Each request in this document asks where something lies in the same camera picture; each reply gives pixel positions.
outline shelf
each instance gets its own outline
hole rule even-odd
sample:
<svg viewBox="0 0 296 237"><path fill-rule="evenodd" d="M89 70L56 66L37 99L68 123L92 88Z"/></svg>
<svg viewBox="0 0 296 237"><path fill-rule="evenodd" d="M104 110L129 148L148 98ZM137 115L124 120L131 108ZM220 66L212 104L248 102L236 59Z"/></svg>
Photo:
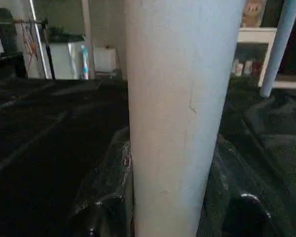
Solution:
<svg viewBox="0 0 296 237"><path fill-rule="evenodd" d="M248 27L242 27L239 31L242 32L276 32L277 28L271 28L271 27L255 27L255 28L248 28Z"/></svg>
<svg viewBox="0 0 296 237"><path fill-rule="evenodd" d="M241 28L238 42L273 43L277 28Z"/></svg>

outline black plastic sheet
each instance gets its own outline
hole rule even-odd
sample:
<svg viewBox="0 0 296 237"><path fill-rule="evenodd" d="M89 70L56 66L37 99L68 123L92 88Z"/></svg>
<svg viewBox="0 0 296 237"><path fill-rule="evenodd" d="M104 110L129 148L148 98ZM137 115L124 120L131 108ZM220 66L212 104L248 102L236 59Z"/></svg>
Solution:
<svg viewBox="0 0 296 237"><path fill-rule="evenodd" d="M127 99L118 80L0 80L0 236L64 233L81 182L129 124Z"/></svg>
<svg viewBox="0 0 296 237"><path fill-rule="evenodd" d="M231 85L198 236L296 237L296 92Z"/></svg>
<svg viewBox="0 0 296 237"><path fill-rule="evenodd" d="M83 180L64 236L130 237L133 172L129 128L117 132L103 162Z"/></svg>

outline black tarp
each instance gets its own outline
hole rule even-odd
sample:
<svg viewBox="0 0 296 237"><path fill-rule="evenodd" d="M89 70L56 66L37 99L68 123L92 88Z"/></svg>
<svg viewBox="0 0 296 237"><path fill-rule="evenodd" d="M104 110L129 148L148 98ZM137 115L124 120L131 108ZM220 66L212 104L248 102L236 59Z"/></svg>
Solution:
<svg viewBox="0 0 296 237"><path fill-rule="evenodd" d="M81 182L128 126L127 99L117 80L0 80L0 235L63 234Z"/></svg>
<svg viewBox="0 0 296 237"><path fill-rule="evenodd" d="M296 237L296 91L231 84L198 236Z"/></svg>

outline white pole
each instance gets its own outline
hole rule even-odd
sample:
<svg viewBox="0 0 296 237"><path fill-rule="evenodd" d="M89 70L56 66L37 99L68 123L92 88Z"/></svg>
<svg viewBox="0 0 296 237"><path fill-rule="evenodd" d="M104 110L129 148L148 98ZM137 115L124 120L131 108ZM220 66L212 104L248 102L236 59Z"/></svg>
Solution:
<svg viewBox="0 0 296 237"><path fill-rule="evenodd" d="M195 237L245 0L126 0L137 237Z"/></svg>
<svg viewBox="0 0 296 237"><path fill-rule="evenodd" d="M94 66L93 40L92 40L89 0L82 0L82 11L83 11L83 19L84 19L85 41L89 51L88 53L89 72L90 72L89 79L95 79L95 66Z"/></svg>
<svg viewBox="0 0 296 237"><path fill-rule="evenodd" d="M33 20L37 21L33 0L30 0L30 7L31 7ZM43 46L41 44L41 38L40 38L38 25L34 24L34 28L35 28L35 34L36 34L36 38L37 38L37 42L38 42L39 55L40 55L41 63L43 65L44 76L45 76L45 79L48 79L47 67L46 67L46 62L45 62L45 58L44 58Z"/></svg>
<svg viewBox="0 0 296 237"><path fill-rule="evenodd" d="M285 0L260 94L269 97L296 19L296 0Z"/></svg>

